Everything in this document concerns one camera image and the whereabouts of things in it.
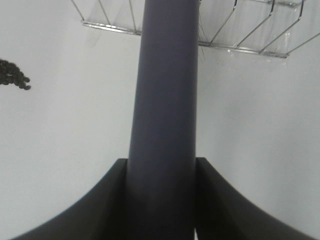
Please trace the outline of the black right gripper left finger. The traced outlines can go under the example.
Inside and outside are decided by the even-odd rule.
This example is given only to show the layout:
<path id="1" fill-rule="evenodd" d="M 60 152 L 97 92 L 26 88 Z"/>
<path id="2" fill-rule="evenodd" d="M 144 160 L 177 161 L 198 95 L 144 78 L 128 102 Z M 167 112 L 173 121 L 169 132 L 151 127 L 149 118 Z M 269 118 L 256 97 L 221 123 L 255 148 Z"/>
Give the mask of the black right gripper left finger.
<path id="1" fill-rule="evenodd" d="M 17 240 L 120 240 L 125 222 L 127 159 L 115 161 L 98 183 L 72 206 L 16 236 Z"/>

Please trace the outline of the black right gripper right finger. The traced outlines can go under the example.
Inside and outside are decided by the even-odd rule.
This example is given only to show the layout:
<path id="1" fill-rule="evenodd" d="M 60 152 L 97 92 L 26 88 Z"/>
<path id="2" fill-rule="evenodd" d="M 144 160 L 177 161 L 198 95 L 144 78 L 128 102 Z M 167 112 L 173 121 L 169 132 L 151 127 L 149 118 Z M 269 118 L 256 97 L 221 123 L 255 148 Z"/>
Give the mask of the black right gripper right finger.
<path id="1" fill-rule="evenodd" d="M 244 197 L 204 157 L 196 159 L 195 230 L 199 240 L 310 240 Z"/>

